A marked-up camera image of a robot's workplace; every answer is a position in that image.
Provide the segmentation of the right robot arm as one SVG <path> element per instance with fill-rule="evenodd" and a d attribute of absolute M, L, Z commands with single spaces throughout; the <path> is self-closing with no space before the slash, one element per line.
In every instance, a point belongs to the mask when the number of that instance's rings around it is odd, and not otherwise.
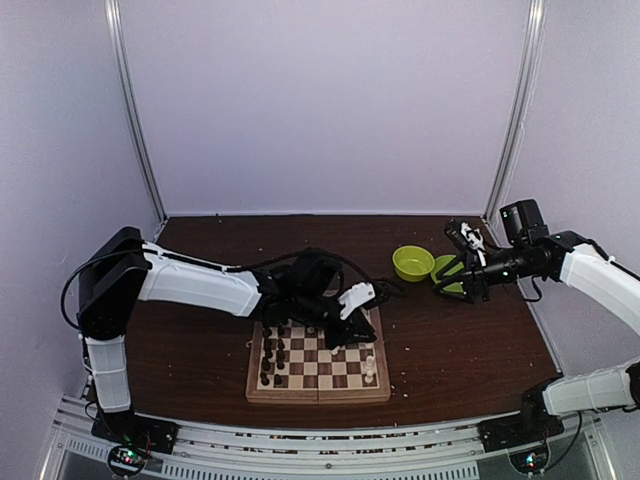
<path fill-rule="evenodd" d="M 620 265 L 590 238 L 566 230 L 550 233 L 537 202 L 526 199 L 500 210 L 509 242 L 502 248 L 484 241 L 481 233 L 466 222 L 450 220 L 443 228 L 458 249 L 450 263 L 461 263 L 452 273 L 443 267 L 436 273 L 433 290 L 444 294 L 459 284 L 461 298 L 473 302 L 490 298 L 494 285 L 519 279 L 552 280 L 577 290 L 614 314 L 633 331 L 639 329 L 639 277 Z M 571 412 L 639 406 L 639 361 L 564 376 L 531 388 L 523 396 L 520 413 L 512 430 L 519 440 L 535 440 L 551 424 L 551 416 Z"/>

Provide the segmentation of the right aluminium corner post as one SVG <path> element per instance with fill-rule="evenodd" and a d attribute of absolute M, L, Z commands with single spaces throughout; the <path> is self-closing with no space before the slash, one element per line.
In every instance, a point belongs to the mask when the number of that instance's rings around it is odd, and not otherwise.
<path fill-rule="evenodd" d="M 546 10 L 546 1 L 534 0 L 529 2 L 529 12 L 515 94 L 498 168 L 484 212 L 484 220 L 489 225 L 497 224 L 499 208 L 506 201 L 515 173 L 521 141 L 524 138 L 524 121 L 534 92 L 540 49 L 543 42 Z"/>

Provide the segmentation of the wooden chess board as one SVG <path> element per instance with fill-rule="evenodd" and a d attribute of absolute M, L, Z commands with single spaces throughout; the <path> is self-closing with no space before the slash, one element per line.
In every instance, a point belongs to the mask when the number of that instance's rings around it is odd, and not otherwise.
<path fill-rule="evenodd" d="M 251 347 L 245 397 L 254 404 L 269 405 L 352 405 L 383 403 L 392 393 L 386 350 L 378 309 L 364 314 L 376 330 L 372 343 L 347 345 L 329 350 L 324 333 L 293 321 L 284 324 L 290 332 L 285 344 L 289 350 L 288 386 L 262 387 L 258 384 L 262 330 L 256 324 Z M 376 359 L 376 379 L 364 383 L 364 361 L 368 355 Z"/>

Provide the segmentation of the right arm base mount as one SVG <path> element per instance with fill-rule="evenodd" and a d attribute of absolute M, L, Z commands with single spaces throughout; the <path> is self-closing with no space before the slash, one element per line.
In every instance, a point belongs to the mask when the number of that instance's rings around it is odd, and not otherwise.
<path fill-rule="evenodd" d="M 558 416 L 547 412 L 542 392 L 526 391 L 516 414 L 484 420 L 478 433 L 486 453 L 513 450 L 510 463 L 519 473 L 533 476 L 544 472 L 551 463 L 548 440 L 564 432 Z"/>

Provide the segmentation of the black chess pieces row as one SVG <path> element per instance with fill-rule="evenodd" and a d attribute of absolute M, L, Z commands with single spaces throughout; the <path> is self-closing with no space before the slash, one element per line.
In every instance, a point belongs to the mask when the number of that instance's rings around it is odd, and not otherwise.
<path fill-rule="evenodd" d="M 258 384 L 262 387 L 288 386 L 289 350 L 285 344 L 290 330 L 284 325 L 262 330 Z"/>

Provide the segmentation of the white king chess piece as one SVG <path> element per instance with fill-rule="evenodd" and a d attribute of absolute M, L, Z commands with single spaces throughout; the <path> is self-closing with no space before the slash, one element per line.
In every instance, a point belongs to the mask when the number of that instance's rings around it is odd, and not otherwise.
<path fill-rule="evenodd" d="M 373 355 L 368 355 L 364 361 L 364 383 L 372 385 L 376 379 L 376 359 Z"/>

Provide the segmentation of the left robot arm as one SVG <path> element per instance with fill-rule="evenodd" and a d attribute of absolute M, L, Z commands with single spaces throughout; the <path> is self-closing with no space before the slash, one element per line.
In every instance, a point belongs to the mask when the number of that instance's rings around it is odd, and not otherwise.
<path fill-rule="evenodd" d="M 203 307 L 265 325 L 294 320 L 325 333 L 329 349 L 371 343 L 366 319 L 381 295 L 364 276 L 350 288 L 328 291 L 344 279 L 349 261 L 317 248 L 252 265 L 229 266 L 167 250 L 124 227 L 77 271 L 77 325 L 88 354 L 106 429 L 123 444 L 137 442 L 144 424 L 132 413 L 125 335 L 139 302 Z"/>

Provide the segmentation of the green plastic bowl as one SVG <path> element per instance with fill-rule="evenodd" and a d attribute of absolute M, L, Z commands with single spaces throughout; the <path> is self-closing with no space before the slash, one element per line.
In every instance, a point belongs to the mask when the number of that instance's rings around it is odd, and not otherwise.
<path fill-rule="evenodd" d="M 417 283 L 425 280 L 433 271 L 435 258 L 422 247 L 405 245 L 393 252 L 392 263 L 396 275 L 401 280 Z"/>

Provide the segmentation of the green plastic plate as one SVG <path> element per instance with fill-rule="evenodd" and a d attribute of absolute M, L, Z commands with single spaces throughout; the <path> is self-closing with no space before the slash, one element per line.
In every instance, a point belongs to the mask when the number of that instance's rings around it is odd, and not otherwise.
<path fill-rule="evenodd" d="M 456 261 L 457 256 L 453 254 L 441 255 L 435 258 L 434 269 L 430 273 L 432 282 L 438 285 L 441 281 L 447 280 L 464 269 L 461 261 Z M 445 286 L 441 294 L 463 296 L 465 294 L 464 287 L 461 282 L 451 283 Z"/>

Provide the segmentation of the aluminium front rail frame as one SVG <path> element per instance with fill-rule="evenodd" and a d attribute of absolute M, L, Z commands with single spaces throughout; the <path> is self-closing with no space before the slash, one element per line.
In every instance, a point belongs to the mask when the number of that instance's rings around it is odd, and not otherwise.
<path fill-rule="evenodd" d="M 38 479 L 615 479 L 599 418 L 565 419 L 558 436 L 488 451 L 476 419 L 348 430 L 248 428 L 180 421 L 142 470 L 93 435 L 95 408 L 61 399 Z"/>

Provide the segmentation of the left aluminium corner post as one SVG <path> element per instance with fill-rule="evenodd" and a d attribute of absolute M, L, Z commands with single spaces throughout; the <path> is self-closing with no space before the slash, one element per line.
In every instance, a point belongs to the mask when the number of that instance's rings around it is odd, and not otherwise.
<path fill-rule="evenodd" d="M 151 200 L 155 216 L 160 223 L 164 223 L 168 219 L 168 215 L 161 199 L 159 186 L 151 165 L 139 109 L 136 102 L 122 23 L 121 2 L 117 0 L 105 0 L 104 7 L 107 29 L 116 62 L 127 123 L 136 159 L 141 169 L 143 183 Z"/>

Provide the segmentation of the aluminium corner post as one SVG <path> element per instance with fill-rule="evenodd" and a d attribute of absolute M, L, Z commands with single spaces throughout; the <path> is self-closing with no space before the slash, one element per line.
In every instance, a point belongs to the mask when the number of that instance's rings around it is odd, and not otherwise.
<path fill-rule="evenodd" d="M 546 10 L 546 1 L 534 0 L 529 2 L 529 12 L 515 94 L 498 168 L 484 212 L 484 220 L 489 225 L 497 224 L 499 208 L 506 201 L 515 173 L 521 141 L 524 138 L 524 121 L 534 92 L 540 49 L 543 42 Z"/>
<path fill-rule="evenodd" d="M 107 29 L 116 62 L 127 123 L 136 159 L 141 169 L 143 183 L 151 200 L 155 216 L 160 223 L 164 223 L 168 219 L 168 215 L 161 199 L 159 186 L 151 165 L 139 109 L 136 102 L 122 23 L 121 2 L 117 0 L 105 0 L 104 7 Z"/>

